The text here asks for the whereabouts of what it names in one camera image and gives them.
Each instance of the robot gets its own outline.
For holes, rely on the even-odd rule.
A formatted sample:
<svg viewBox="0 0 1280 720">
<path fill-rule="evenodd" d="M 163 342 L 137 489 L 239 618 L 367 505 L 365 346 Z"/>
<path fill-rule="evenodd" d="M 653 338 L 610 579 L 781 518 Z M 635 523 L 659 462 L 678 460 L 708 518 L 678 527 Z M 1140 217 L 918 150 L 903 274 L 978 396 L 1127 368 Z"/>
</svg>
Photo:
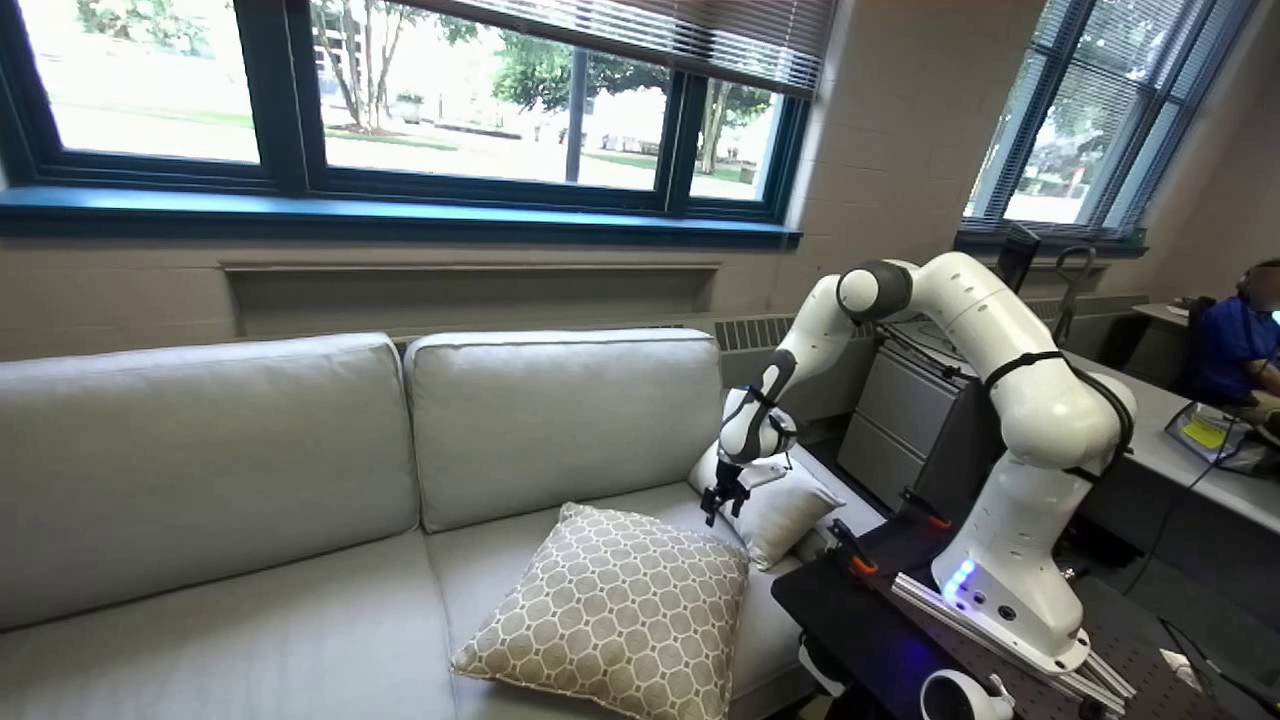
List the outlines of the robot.
<svg viewBox="0 0 1280 720">
<path fill-rule="evenodd" d="M 896 574 L 896 595 L 957 633 L 1007 650 L 1039 674 L 1124 713 L 1132 685 L 1088 644 L 1084 606 L 1052 561 L 1088 489 L 1124 454 L 1132 390 L 1109 374 L 1084 374 L 1052 342 L 1016 291 L 962 250 L 929 264 L 872 260 L 823 274 L 800 305 L 791 331 L 766 355 L 758 385 L 719 424 L 717 489 L 705 496 L 741 509 L 741 468 L 782 450 L 796 424 L 781 396 L 831 368 L 856 325 L 922 313 L 985 379 L 1005 437 L 975 509 L 930 561 L 936 588 Z"/>
</svg>

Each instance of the person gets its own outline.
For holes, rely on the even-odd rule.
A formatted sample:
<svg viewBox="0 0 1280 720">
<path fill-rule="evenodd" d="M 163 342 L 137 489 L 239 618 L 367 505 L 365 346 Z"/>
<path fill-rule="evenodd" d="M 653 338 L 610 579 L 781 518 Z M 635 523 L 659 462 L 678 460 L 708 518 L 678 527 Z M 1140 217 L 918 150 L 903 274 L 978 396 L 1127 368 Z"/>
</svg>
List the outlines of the person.
<svg viewBox="0 0 1280 720">
<path fill-rule="evenodd" d="M 1253 264 L 1236 294 L 1192 313 L 1192 396 L 1257 428 L 1280 420 L 1280 254 Z"/>
</svg>

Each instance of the white couch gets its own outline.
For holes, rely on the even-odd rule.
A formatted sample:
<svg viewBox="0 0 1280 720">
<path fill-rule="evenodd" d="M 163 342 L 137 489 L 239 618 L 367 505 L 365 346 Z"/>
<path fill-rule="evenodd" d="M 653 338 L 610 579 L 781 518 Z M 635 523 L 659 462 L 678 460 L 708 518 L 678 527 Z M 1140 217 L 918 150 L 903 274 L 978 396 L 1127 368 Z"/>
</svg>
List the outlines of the white couch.
<svg viewBox="0 0 1280 720">
<path fill-rule="evenodd" d="M 602 714 L 450 672 L 564 500 L 705 527 L 705 331 L 0 362 L 3 720 Z M 811 685 L 750 567 L 730 714 Z"/>
</svg>

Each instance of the window blind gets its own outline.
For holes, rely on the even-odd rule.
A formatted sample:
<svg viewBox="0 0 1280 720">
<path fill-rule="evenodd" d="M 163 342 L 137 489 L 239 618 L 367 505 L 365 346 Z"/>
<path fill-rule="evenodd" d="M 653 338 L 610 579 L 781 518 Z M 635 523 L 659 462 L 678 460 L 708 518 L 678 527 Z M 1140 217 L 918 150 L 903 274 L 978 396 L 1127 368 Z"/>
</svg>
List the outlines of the window blind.
<svg viewBox="0 0 1280 720">
<path fill-rule="evenodd" d="M 838 0 L 396 0 L 683 72 L 811 90 Z"/>
</svg>

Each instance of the window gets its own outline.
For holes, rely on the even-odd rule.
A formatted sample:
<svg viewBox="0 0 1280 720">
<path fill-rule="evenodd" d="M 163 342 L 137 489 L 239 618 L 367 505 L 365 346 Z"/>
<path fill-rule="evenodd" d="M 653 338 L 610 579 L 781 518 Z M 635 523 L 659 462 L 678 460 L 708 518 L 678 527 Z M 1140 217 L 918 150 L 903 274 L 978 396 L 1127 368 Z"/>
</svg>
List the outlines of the window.
<svg viewBox="0 0 1280 720">
<path fill-rule="evenodd" d="M 17 184 L 781 222 L 835 0 L 0 0 Z"/>
<path fill-rule="evenodd" d="M 1253 0 L 1049 0 L 962 205 L 1067 241 L 1137 241 Z"/>
</svg>

